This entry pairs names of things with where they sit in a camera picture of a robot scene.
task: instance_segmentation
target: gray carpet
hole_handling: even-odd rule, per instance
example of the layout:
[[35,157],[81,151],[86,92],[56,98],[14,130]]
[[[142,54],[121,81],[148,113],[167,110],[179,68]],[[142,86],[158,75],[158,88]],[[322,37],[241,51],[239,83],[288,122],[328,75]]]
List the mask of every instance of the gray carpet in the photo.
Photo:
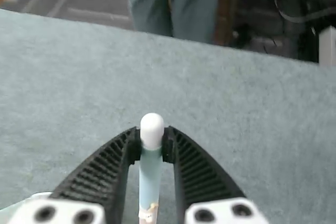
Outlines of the gray carpet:
[[[336,220],[336,69],[0,10],[0,207],[52,190],[96,148],[161,114],[273,224]],[[164,166],[160,224],[175,223]],[[124,223],[137,222],[137,165]]]

